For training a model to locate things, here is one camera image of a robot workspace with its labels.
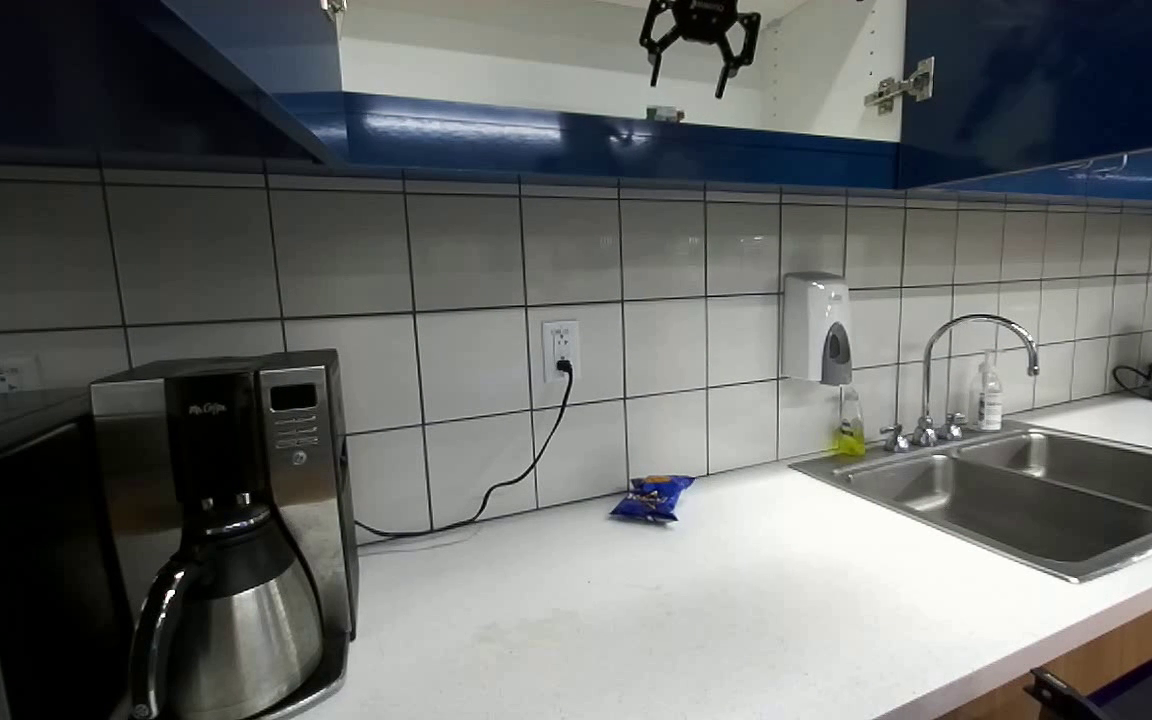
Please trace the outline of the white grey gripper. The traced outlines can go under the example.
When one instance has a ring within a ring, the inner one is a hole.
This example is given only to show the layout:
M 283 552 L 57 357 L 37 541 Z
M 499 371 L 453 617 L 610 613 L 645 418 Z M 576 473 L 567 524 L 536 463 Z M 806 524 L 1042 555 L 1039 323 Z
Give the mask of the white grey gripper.
M 647 0 L 639 47 L 647 52 L 647 84 L 661 84 L 662 52 L 683 34 L 708 34 L 721 47 L 716 100 L 740 69 L 754 61 L 760 11 L 740 11 L 737 0 Z

